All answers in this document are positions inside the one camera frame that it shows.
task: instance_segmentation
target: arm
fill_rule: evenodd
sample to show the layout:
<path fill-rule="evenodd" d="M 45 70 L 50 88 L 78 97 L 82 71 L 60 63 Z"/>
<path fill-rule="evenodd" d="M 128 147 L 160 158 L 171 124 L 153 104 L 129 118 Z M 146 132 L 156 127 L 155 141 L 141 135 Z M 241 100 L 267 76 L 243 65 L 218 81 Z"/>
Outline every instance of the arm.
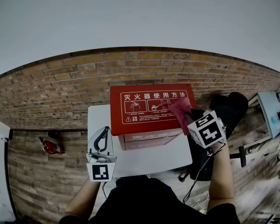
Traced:
<path fill-rule="evenodd" d="M 234 184 L 231 171 L 231 164 L 229 158 L 229 149 L 227 141 L 226 145 L 214 157 L 213 173 L 210 181 L 210 201 L 208 211 L 215 206 L 223 203 L 234 204 Z M 214 152 L 217 151 L 222 144 L 217 143 L 214 145 Z"/>
<path fill-rule="evenodd" d="M 88 220 L 97 198 L 100 182 L 91 182 L 89 177 L 67 204 L 64 216 L 77 216 L 82 220 Z"/>

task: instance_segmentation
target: warning label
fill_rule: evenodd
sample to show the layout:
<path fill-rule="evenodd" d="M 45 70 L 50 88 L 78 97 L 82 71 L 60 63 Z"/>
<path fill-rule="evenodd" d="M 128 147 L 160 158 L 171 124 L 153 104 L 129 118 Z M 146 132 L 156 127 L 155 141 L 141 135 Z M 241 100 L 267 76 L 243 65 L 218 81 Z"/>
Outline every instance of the warning label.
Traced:
<path fill-rule="evenodd" d="M 170 103 L 188 97 L 186 90 L 138 91 L 120 94 L 123 124 L 148 123 L 176 119 Z"/>

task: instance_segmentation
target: brick wall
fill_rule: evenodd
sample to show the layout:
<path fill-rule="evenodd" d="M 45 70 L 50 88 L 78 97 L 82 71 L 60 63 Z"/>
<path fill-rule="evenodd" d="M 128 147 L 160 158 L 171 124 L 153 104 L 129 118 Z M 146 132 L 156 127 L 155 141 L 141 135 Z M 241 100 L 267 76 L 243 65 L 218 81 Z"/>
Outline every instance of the brick wall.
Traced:
<path fill-rule="evenodd" d="M 110 48 L 55 56 L 0 76 L 0 121 L 13 129 L 87 128 L 87 107 L 110 103 L 110 86 L 191 84 L 199 105 L 214 94 L 280 87 L 280 73 L 197 50 Z"/>

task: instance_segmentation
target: white ceiling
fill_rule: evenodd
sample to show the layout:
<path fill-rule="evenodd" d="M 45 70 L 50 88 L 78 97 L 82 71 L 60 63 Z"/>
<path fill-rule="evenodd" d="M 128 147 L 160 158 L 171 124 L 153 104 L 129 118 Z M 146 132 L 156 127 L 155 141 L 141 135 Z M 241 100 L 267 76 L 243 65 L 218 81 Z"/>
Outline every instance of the white ceiling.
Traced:
<path fill-rule="evenodd" d="M 0 0 L 0 74 L 121 46 L 205 50 L 280 71 L 280 0 Z"/>

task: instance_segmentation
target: person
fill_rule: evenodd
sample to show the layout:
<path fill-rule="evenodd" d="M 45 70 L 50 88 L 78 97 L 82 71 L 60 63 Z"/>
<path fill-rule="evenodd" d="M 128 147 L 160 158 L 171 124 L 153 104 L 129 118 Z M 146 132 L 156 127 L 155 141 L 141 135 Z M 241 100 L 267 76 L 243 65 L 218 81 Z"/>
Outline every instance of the person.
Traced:
<path fill-rule="evenodd" d="M 220 147 L 219 143 L 212 146 L 214 152 Z M 137 179 L 119 179 L 116 181 L 116 186 L 97 214 L 89 219 L 100 183 L 91 182 L 88 178 L 68 203 L 65 215 L 59 224 L 107 223 L 117 220 L 120 222 L 184 221 L 200 224 L 240 223 L 234 206 L 234 184 L 228 145 L 225 145 L 214 157 L 206 215 L 183 204 L 169 186 L 155 178 L 141 176 Z"/>

